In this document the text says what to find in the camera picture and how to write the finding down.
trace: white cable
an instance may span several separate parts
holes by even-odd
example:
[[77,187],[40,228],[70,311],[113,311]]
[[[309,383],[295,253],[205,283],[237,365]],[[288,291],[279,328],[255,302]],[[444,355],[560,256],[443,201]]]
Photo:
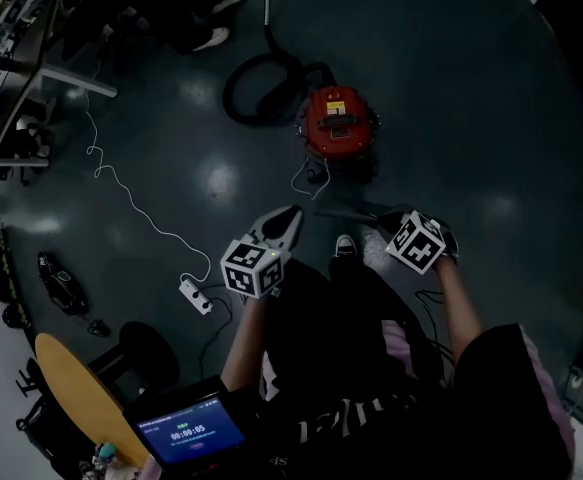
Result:
[[[100,72],[101,67],[102,67],[102,61],[99,61],[98,62],[98,70],[95,72],[95,75],[93,75],[93,79],[95,79],[95,77],[98,76],[98,73]],[[173,238],[177,238],[178,240],[180,240],[180,242],[182,242],[184,245],[186,245],[191,251],[197,252],[198,254],[204,256],[204,258],[207,260],[207,263],[209,264],[209,266],[207,268],[206,274],[204,275],[204,277],[202,279],[200,279],[200,278],[198,278],[198,277],[196,277],[193,274],[190,274],[188,272],[185,272],[185,273],[180,275],[180,282],[183,281],[184,276],[189,276],[192,279],[195,279],[196,281],[198,281],[199,283],[204,283],[207,280],[207,278],[209,277],[209,274],[211,273],[211,258],[209,258],[209,256],[207,256],[200,249],[196,249],[195,247],[192,247],[191,245],[189,245],[187,243],[187,241],[184,238],[182,238],[180,235],[176,235],[175,233],[167,233],[166,231],[162,231],[161,229],[159,229],[158,226],[155,225],[155,223],[153,222],[153,219],[149,216],[149,214],[146,213],[145,211],[141,210],[140,208],[138,208],[135,205],[135,203],[133,202],[133,196],[131,195],[131,191],[129,190],[129,187],[127,187],[124,183],[122,183],[119,180],[118,173],[115,172],[114,167],[110,164],[102,165],[102,162],[104,161],[104,150],[102,148],[96,146],[96,142],[98,141],[98,127],[95,125],[95,121],[93,120],[93,116],[89,112],[89,107],[91,105],[91,101],[89,100],[89,91],[86,92],[86,97],[87,97],[86,114],[89,117],[89,119],[91,120],[91,124],[93,125],[93,129],[95,131],[95,136],[93,137],[93,144],[91,144],[91,146],[89,146],[87,148],[87,155],[91,155],[91,153],[93,153],[93,151],[100,152],[100,165],[93,172],[93,177],[99,178],[100,173],[102,172],[102,169],[111,169],[111,172],[113,173],[113,176],[115,177],[115,181],[117,182],[117,184],[120,185],[124,190],[127,191],[127,194],[129,195],[129,201],[131,202],[131,206],[133,206],[133,209],[135,211],[137,211],[138,213],[144,215],[146,217],[146,219],[149,221],[149,224],[151,224],[151,226],[153,227],[153,229],[155,229],[161,235],[171,236]]]
[[318,191],[315,194],[312,194],[311,192],[307,192],[305,190],[300,190],[299,188],[295,187],[295,180],[298,176],[300,176],[300,173],[302,171],[304,171],[304,168],[307,166],[307,164],[309,163],[309,156],[307,155],[307,157],[304,159],[304,163],[302,164],[302,166],[300,167],[300,169],[298,170],[298,172],[295,173],[295,175],[293,176],[293,178],[291,178],[291,188],[293,190],[295,190],[296,192],[300,192],[300,194],[306,194],[308,196],[311,196],[311,201],[313,201],[316,197],[318,197],[318,194],[320,192],[322,192],[325,188],[327,188],[327,185],[329,184],[329,182],[331,181],[331,173],[329,172],[329,163],[327,162],[327,159],[324,159],[324,167],[327,170],[327,181],[324,185],[322,185]]

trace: screen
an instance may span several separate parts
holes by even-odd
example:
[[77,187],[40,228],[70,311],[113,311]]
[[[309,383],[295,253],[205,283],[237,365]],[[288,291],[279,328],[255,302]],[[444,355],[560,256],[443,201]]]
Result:
[[167,464],[197,459],[244,442],[217,397],[137,427]]

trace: round table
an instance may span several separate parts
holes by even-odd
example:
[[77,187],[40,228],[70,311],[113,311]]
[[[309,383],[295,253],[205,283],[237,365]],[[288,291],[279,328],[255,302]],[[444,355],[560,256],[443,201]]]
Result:
[[35,352],[53,396],[73,423],[94,443],[110,442],[117,457],[142,468],[149,455],[146,448],[93,372],[48,334],[38,334]]

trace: dark floor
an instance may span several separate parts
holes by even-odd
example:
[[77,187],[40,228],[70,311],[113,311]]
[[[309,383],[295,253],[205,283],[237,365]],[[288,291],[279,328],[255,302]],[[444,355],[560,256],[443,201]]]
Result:
[[[211,256],[209,284],[221,282],[218,261],[229,241],[273,208],[305,208],[295,256],[325,272],[343,230],[342,222],[312,216],[313,203],[291,191],[303,160],[291,126],[248,128],[222,110],[228,75],[266,51],[261,13],[262,0],[227,13],[227,44],[194,56],[134,39],[129,74],[117,78],[105,65],[98,75],[120,95],[91,96],[106,162],[159,226]],[[412,203],[448,221],[486,324],[521,322],[561,381],[583,330],[583,101],[541,17],[526,0],[274,0],[272,15],[283,47],[305,62],[327,62],[382,116],[379,175],[357,194]],[[93,51],[72,64],[88,75],[96,66]],[[195,381],[200,348],[226,314],[202,317],[178,286],[182,272],[200,276],[206,264],[154,233],[110,172],[93,178],[84,97],[57,90],[51,167],[27,188],[0,183],[0,223],[9,228],[35,328],[85,361],[114,343],[90,336],[49,301],[36,253],[52,250],[82,283],[94,317],[114,333],[129,320],[154,326],[180,359],[182,379]],[[413,292],[435,288],[434,275],[407,270],[381,252],[377,233],[357,231],[367,263],[430,332]],[[234,307],[239,314],[237,300]],[[221,367],[234,330],[209,350],[208,373]]]

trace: black hose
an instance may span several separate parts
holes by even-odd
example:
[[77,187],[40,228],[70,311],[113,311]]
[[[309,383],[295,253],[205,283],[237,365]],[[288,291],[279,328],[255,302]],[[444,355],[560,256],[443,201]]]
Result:
[[[257,55],[247,60],[231,73],[222,95],[224,111],[234,121],[242,124],[262,126],[273,121],[282,110],[287,108],[295,99],[295,96],[303,90],[304,79],[309,73],[319,71],[322,74],[322,87],[336,85],[335,78],[329,66],[324,62],[312,62],[303,65],[296,57],[278,46],[271,32],[271,25],[264,25],[264,37],[271,51]],[[265,63],[279,64],[286,69],[287,77],[280,84],[265,94],[255,107],[255,114],[241,114],[235,108],[233,96],[235,86],[240,77],[254,67]]]

